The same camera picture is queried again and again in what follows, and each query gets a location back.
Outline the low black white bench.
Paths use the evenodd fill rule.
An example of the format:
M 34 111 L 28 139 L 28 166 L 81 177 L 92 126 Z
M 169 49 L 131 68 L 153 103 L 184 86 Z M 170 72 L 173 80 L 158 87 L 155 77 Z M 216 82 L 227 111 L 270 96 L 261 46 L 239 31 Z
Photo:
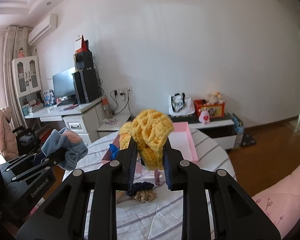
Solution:
M 131 116 L 130 114 L 118 114 L 114 116 L 114 118 L 116 119 L 115 124 L 104 123 L 97 129 L 100 137 L 118 131 L 125 122 L 131 119 Z M 202 131 L 204 134 L 214 139 L 226 151 L 232 150 L 235 146 L 237 133 L 234 130 L 234 122 L 229 113 L 226 113 L 223 118 L 213 119 L 207 125 L 194 122 L 189 124 L 189 127 Z

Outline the pink plush bunny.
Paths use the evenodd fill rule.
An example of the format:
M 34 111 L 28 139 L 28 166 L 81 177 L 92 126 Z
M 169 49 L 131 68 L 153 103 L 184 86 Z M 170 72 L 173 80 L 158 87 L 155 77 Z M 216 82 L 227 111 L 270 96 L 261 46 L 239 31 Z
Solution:
M 200 115 L 199 115 L 199 122 L 206 125 L 208 123 L 210 123 L 210 114 L 209 111 L 206 108 L 200 109 L 199 110 Z

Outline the white desk with drawers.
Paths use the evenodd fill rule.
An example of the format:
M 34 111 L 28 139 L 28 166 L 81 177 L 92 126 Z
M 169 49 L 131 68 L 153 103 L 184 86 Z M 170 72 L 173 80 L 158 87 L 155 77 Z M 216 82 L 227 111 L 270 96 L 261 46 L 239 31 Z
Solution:
M 43 107 L 25 116 L 26 119 L 39 118 L 42 122 L 63 121 L 64 125 L 76 132 L 86 145 L 100 138 L 97 130 L 105 117 L 101 98 L 75 108 L 71 105 Z

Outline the light blue fleece hat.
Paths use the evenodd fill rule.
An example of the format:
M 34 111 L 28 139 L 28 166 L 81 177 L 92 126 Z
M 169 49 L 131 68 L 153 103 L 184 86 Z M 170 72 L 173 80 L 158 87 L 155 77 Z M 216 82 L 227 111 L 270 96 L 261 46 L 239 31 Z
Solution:
M 65 154 L 58 166 L 66 171 L 74 170 L 77 163 L 88 153 L 88 148 L 83 139 L 76 132 L 66 127 L 60 131 L 54 129 L 42 146 L 42 152 L 46 156 L 60 149 L 64 149 Z

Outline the yellow crocheted toy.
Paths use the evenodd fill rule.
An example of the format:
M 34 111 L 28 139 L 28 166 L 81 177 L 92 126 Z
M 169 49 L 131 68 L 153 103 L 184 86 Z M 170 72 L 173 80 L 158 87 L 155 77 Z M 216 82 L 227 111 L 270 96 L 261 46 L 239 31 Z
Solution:
M 173 122 L 166 114 L 155 109 L 143 110 L 133 121 L 124 123 L 120 128 L 120 149 L 127 149 L 133 139 L 145 167 L 162 170 L 164 144 L 173 130 Z

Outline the navy blue scrunchie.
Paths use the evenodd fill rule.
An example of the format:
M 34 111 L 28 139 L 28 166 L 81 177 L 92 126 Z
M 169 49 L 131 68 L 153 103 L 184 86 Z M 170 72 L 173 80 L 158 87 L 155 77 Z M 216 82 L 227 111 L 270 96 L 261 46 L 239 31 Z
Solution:
M 139 191 L 149 191 L 153 189 L 153 187 L 154 184 L 147 181 L 133 183 L 130 189 L 126 191 L 126 195 L 129 197 L 134 197 Z

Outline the black speaker box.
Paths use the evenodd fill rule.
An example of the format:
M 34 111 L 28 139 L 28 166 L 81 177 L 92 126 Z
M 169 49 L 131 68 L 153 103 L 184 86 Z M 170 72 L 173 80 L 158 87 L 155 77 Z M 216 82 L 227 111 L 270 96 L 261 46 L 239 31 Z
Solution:
M 75 69 L 90 69 L 93 68 L 93 55 L 90 51 L 81 51 L 74 54 Z

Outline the pink bedding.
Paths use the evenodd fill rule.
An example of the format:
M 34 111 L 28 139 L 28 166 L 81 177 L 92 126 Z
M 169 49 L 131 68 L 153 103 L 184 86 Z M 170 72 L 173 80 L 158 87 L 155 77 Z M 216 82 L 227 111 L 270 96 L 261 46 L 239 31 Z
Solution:
M 253 196 L 282 238 L 300 219 L 300 165 L 275 185 Z

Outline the cream plush sheep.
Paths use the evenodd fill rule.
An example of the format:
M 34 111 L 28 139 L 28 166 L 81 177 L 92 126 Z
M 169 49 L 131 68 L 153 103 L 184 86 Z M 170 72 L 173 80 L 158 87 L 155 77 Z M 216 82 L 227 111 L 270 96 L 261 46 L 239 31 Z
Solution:
M 205 100 L 207 105 L 217 105 L 223 103 L 223 98 L 219 92 L 213 92 L 207 94 Z

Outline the black office chair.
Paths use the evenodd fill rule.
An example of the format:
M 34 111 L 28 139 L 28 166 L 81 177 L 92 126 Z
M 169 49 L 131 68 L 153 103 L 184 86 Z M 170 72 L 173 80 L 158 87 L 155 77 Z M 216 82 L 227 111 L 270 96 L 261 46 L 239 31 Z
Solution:
M 38 153 L 41 146 L 41 140 L 36 136 L 34 130 L 20 126 L 12 132 L 15 135 L 20 156 Z

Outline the striped quilted table cover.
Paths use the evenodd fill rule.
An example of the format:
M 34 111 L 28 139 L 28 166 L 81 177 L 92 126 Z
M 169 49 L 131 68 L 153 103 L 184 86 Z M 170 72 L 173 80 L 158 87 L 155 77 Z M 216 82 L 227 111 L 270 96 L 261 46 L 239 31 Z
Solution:
M 204 170 L 226 170 L 235 180 L 236 175 L 230 158 L 221 145 L 197 129 L 190 129 L 198 155 L 198 166 Z M 88 146 L 87 155 L 76 169 L 84 172 L 102 166 L 102 158 L 118 132 L 111 133 Z M 183 192 L 170 191 L 164 171 L 160 171 L 160 185 L 155 186 L 155 200 L 144 203 L 123 194 L 117 199 L 117 239 L 181 239 L 183 216 Z M 154 172 L 143 170 L 135 173 L 134 182 L 148 181 L 154 184 Z

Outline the clear plastic pouch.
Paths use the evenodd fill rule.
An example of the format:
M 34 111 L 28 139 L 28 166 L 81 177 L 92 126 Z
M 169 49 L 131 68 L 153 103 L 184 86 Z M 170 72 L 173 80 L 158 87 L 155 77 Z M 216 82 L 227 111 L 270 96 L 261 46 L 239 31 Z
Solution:
M 161 181 L 162 174 L 159 169 L 154 170 L 154 182 L 156 186 L 161 186 L 163 182 Z

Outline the red toy storage box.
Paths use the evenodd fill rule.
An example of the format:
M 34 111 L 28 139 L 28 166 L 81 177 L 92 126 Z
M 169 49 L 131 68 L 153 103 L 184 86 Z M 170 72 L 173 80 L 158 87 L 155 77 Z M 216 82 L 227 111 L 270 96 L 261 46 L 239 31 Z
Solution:
M 194 104 L 195 114 L 196 114 L 197 118 L 199 118 L 200 111 L 203 109 L 208 110 L 211 119 L 224 117 L 225 103 L 217 103 L 214 105 L 204 105 L 202 100 L 194 100 L 193 104 Z

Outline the beige satin scrunchie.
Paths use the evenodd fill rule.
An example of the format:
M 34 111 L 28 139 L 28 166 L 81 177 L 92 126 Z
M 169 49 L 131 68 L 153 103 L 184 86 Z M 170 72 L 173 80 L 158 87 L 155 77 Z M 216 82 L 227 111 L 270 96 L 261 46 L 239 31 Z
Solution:
M 149 203 L 156 198 L 156 193 L 153 190 L 141 190 L 138 191 L 132 199 L 136 202 Z

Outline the wall power outlets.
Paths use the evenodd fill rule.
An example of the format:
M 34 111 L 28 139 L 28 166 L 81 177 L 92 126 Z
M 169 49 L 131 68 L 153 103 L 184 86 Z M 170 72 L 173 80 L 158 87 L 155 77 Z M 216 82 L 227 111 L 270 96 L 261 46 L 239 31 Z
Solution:
M 116 96 L 118 96 L 122 101 L 125 101 L 133 94 L 132 87 L 118 88 L 113 90 Z

